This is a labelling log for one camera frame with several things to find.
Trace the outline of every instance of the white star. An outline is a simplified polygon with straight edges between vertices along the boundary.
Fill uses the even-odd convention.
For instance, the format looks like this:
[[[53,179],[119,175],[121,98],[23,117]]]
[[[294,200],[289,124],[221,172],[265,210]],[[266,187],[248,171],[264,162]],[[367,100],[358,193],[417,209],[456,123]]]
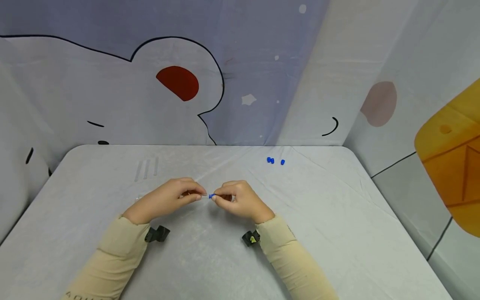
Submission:
[[[257,101],[257,99],[252,95],[248,94],[247,96],[243,96],[241,98],[242,105],[251,105],[253,102]]]

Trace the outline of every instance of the yellow cartoon object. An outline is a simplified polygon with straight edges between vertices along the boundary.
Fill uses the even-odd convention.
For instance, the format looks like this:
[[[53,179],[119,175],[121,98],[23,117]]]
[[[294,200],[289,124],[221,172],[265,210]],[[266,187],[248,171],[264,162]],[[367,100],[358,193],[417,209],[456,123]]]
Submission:
[[[420,128],[415,148],[453,219],[480,237],[480,79]]]

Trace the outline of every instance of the pink circle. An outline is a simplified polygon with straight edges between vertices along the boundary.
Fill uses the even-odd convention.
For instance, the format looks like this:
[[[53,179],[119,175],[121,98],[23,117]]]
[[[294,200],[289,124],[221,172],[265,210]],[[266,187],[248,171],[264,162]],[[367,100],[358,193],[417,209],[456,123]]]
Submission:
[[[396,89],[393,82],[382,81],[372,86],[360,111],[370,125],[380,127],[387,124],[396,107]]]

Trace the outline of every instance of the blue fabric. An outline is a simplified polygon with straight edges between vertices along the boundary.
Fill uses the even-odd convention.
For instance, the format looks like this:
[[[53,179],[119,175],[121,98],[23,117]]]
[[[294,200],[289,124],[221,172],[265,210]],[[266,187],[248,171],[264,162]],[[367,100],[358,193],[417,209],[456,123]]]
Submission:
[[[57,36],[125,59],[151,38],[197,41],[212,52],[225,79],[222,101],[202,115],[210,136],[216,144],[259,145],[276,142],[328,0],[4,0],[0,5],[3,37]],[[250,94],[256,101],[242,100]]]

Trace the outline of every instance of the beige sleeve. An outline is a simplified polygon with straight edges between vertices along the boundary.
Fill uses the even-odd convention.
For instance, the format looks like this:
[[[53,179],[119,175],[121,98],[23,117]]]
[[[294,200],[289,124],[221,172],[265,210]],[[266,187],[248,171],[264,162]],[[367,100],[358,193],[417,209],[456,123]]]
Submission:
[[[134,225],[123,217],[115,219],[61,299],[118,299],[142,260],[149,228],[149,224]]]
[[[287,286],[293,300],[338,300],[317,262],[297,241],[280,217],[257,225],[268,261]]]

